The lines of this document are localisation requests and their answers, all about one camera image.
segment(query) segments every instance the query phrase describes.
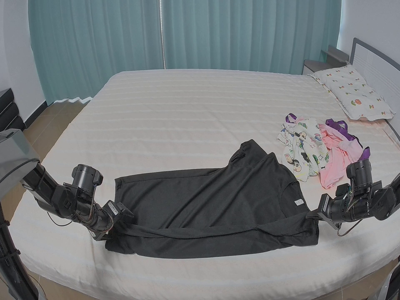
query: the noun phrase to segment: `white sticker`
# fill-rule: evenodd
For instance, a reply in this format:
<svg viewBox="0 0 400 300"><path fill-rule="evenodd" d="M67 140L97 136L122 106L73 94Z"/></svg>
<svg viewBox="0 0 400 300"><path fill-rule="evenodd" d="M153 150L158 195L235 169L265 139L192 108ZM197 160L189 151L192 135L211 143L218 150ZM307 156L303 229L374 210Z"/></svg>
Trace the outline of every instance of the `white sticker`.
<svg viewBox="0 0 400 300"><path fill-rule="evenodd" d="M299 205L303 204L304 201L303 201L303 199L299 199L299 200L296 200L294 203L295 203L297 206L299 206Z"/></svg>
<svg viewBox="0 0 400 300"><path fill-rule="evenodd" d="M113 205L113 203L112 203L111 201L108 203L108 206L110 207L111 211L112 211L115 215L118 214L117 209L114 207L114 205Z"/></svg>
<svg viewBox="0 0 400 300"><path fill-rule="evenodd" d="M324 211L324 212L326 212L326 207L328 206L328 205L327 205L327 202L328 202L328 201L329 201L329 196L327 195L326 198L325 198L325 203L324 203L324 208L323 208L323 211Z"/></svg>

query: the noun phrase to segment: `tile floor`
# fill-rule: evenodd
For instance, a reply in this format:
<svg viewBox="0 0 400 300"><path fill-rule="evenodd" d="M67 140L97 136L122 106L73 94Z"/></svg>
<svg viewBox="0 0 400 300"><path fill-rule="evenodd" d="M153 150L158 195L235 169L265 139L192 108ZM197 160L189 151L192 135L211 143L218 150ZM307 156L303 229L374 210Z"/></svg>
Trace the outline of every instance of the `tile floor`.
<svg viewBox="0 0 400 300"><path fill-rule="evenodd" d="M32 125L24 131L25 137L39 154L41 160L47 155L68 124L77 116L83 107L85 107L85 104L80 102L54 103L47 107ZM13 217L24 191L23 187L19 184L1 200L4 216L7 220L11 220ZM362 300L379 287L396 264L397 260L394 260L385 267L367 275L359 281L339 288L317 299ZM35 273L29 272L29 274L39 281L48 300L95 300L92 297L64 287ZM8 294L7 287L1 281L0 300L13 300Z"/></svg>

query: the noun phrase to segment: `patterned pillow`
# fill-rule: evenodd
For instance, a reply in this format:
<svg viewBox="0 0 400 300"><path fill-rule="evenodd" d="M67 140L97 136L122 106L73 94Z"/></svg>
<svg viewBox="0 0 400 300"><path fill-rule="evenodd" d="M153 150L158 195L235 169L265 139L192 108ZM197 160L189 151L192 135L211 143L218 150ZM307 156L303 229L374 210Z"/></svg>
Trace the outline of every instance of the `patterned pillow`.
<svg viewBox="0 0 400 300"><path fill-rule="evenodd" d="M310 76L336 98L350 119L373 121L391 119L395 114L351 64L317 71Z"/></svg>

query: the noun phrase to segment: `headboard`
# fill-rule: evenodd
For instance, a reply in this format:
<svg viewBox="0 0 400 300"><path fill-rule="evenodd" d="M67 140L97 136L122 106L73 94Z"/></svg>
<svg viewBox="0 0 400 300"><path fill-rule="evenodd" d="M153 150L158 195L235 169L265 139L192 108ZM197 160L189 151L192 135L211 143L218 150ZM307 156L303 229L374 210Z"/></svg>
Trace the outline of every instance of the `headboard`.
<svg viewBox="0 0 400 300"><path fill-rule="evenodd" d="M400 139L400 64L357 38L350 63L396 112L387 122Z"/></svg>

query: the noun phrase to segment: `black furniture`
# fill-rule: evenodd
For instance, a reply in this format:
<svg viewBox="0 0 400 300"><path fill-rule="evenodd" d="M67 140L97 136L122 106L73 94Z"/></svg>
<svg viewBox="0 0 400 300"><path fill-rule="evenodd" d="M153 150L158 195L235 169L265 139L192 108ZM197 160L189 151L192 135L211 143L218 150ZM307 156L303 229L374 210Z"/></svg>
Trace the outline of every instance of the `black furniture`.
<svg viewBox="0 0 400 300"><path fill-rule="evenodd" d="M304 60L303 74L310 74L320 70L326 70L333 67L343 67L346 65L346 61L349 60L348 54L340 51L339 49L328 46L327 51L321 50L326 55L326 62Z"/></svg>
<svg viewBox="0 0 400 300"><path fill-rule="evenodd" d="M0 131L7 129L24 130L26 128L25 123L19 113L12 90L0 91Z"/></svg>

